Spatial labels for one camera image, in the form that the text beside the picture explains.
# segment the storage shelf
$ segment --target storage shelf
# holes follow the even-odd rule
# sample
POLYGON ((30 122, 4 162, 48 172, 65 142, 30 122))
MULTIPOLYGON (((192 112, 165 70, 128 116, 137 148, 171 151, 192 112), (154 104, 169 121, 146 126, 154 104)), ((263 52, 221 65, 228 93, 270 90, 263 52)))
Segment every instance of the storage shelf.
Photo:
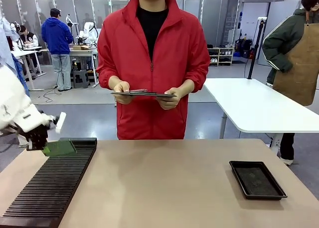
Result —
POLYGON ((214 47, 214 48, 208 48, 208 50, 218 50, 218 55, 209 55, 210 58, 218 58, 217 62, 210 62, 210 66, 211 65, 219 65, 219 64, 230 64, 232 65, 233 63, 233 56, 234 56, 234 47, 223 47, 223 48, 219 48, 219 47, 214 47), (230 55, 221 55, 221 50, 228 50, 231 52, 230 55), (220 57, 230 57, 230 61, 219 61, 220 57))

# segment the hand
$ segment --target hand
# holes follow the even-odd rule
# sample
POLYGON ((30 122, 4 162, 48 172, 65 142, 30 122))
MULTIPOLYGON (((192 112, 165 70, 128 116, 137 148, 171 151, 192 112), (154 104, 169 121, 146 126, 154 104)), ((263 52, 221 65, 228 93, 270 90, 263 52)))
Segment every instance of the hand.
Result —
MULTIPOLYGON (((130 85, 126 81, 121 81, 114 87, 114 92, 128 92, 130 91, 130 85)), ((133 96, 129 95, 114 95, 115 100, 123 105, 128 105, 133 100, 133 96)))
POLYGON ((175 95, 176 97, 167 98, 167 97, 157 97, 157 101, 163 110, 171 110, 176 108, 180 99, 181 93, 178 88, 171 88, 170 90, 166 91, 165 94, 167 95, 175 95))

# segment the sneaker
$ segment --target sneaker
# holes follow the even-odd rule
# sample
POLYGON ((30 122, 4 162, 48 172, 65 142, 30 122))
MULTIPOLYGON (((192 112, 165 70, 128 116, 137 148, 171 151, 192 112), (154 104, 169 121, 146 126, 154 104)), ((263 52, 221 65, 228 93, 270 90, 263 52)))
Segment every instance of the sneaker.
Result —
POLYGON ((285 163, 287 166, 290 166, 294 162, 293 160, 287 160, 284 158, 280 158, 280 160, 282 160, 282 162, 285 163))

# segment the red jacket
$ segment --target red jacket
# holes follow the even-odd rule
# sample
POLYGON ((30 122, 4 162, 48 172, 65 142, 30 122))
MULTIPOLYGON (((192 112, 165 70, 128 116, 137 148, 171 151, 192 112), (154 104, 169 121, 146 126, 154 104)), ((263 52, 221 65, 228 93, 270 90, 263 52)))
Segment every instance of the red jacket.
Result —
MULTIPOLYGON (((210 58, 198 19, 180 10, 176 0, 166 0, 168 16, 156 40, 153 66, 147 41, 136 17, 138 0, 110 14, 103 23, 98 41, 99 80, 109 88, 111 76, 130 84, 130 90, 147 89, 164 93, 186 79, 203 86, 210 58)), ((175 109, 165 111, 151 97, 136 97, 129 105, 118 103, 119 139, 183 139, 188 96, 175 109)))

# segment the green jacket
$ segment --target green jacket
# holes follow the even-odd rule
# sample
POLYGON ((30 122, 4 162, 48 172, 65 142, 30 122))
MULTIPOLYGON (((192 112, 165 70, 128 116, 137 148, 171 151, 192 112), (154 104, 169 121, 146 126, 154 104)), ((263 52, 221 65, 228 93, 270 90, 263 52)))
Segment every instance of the green jacket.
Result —
MULTIPOLYGON (((319 23, 318 13, 309 13, 309 23, 319 23)), ((267 62, 273 67, 267 82, 273 84, 276 70, 287 72, 292 69, 292 63, 287 54, 301 40, 306 24, 306 10, 297 9, 294 14, 280 23, 263 42, 263 51, 267 62)))

